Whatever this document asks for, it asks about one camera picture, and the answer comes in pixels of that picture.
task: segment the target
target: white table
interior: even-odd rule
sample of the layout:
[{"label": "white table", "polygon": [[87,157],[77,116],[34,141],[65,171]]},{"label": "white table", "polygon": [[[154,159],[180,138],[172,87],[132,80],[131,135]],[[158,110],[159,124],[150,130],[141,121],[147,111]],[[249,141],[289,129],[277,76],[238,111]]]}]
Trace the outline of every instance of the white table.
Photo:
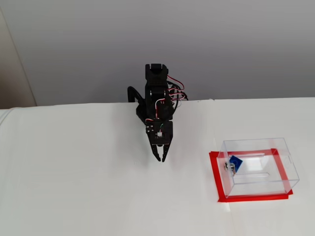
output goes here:
[{"label": "white table", "polygon": [[[0,126],[0,235],[312,235],[315,99],[183,102],[166,162],[137,104],[13,110]],[[300,182],[286,201],[217,203],[208,152],[284,137]]]}]

